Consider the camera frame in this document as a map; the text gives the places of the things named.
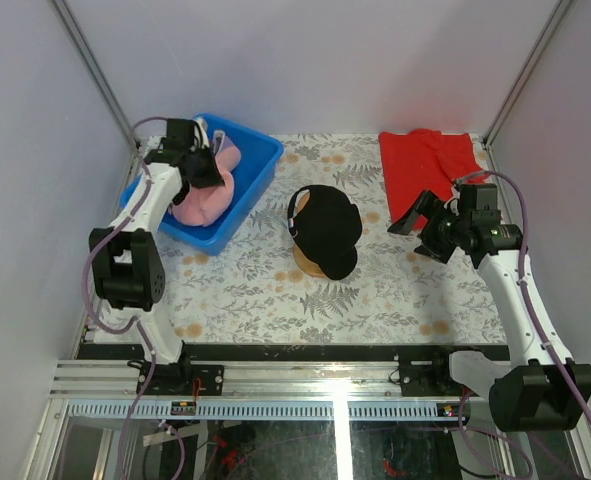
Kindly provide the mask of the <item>purple cap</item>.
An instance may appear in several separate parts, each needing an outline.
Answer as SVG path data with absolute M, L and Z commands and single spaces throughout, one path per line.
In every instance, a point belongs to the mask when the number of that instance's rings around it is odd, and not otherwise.
M 199 142 L 203 144 L 208 130 L 208 123 L 202 116 L 194 117 L 193 120 L 199 125 L 198 138 Z M 225 140 L 226 134 L 223 130 L 216 129 L 213 131 L 209 140 L 209 146 L 214 155 L 217 155 L 224 148 Z

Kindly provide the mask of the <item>red cloth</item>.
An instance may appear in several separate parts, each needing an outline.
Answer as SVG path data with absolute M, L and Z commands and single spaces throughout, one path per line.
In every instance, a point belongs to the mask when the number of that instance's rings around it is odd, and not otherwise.
M 452 182 L 480 171 L 469 134 L 416 129 L 378 135 L 384 185 L 392 221 L 401 219 L 424 190 L 452 197 Z

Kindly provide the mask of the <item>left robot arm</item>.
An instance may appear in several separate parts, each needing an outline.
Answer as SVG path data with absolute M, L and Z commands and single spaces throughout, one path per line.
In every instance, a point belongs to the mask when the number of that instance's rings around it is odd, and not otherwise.
M 165 270 L 154 236 L 170 207 L 198 187 L 223 184 L 201 117 L 169 118 L 157 148 L 138 154 L 139 181 L 126 206 L 89 235 L 82 294 L 93 323 L 117 336 L 135 331 L 145 359 L 141 393 L 196 394 L 199 381 L 168 317 L 156 311 Z

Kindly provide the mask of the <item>wooden hat stand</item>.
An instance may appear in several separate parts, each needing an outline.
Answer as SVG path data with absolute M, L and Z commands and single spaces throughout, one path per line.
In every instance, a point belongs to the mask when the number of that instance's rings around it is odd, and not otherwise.
M 295 207 L 295 212 L 299 213 L 308 203 L 310 193 L 306 192 L 300 195 Z M 314 278 L 325 278 L 326 275 L 321 268 L 311 260 L 309 260 L 297 244 L 293 246 L 293 257 L 298 268 L 306 275 Z

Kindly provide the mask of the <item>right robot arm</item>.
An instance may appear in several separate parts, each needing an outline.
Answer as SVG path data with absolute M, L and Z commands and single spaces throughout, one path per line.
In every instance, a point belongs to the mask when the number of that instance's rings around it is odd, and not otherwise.
M 432 385 L 447 395 L 467 387 L 488 402 L 503 432 L 572 430 L 591 396 L 591 366 L 576 363 L 557 335 L 534 285 L 523 233 L 501 220 L 496 185 L 464 184 L 458 191 L 456 207 L 422 191 L 389 231 L 408 236 L 424 218 L 416 254 L 440 263 L 457 249 L 469 256 L 495 303 L 510 364 L 455 351 L 431 369 Z

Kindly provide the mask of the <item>pink cap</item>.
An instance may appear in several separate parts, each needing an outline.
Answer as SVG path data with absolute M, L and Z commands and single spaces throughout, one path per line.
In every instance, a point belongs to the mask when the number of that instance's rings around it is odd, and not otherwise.
M 224 148 L 215 155 L 217 167 L 225 184 L 218 187 L 193 189 L 180 205 L 172 205 L 170 214 L 179 223 L 193 227 L 212 225 L 231 205 L 235 181 L 233 171 L 239 165 L 241 152 L 226 136 Z

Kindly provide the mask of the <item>black baseball cap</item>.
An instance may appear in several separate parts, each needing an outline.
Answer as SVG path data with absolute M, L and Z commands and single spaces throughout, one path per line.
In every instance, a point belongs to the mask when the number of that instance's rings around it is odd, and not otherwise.
M 327 278 L 343 280 L 355 269 L 362 221 L 343 191 L 322 184 L 301 187 L 290 198 L 287 224 L 295 245 Z

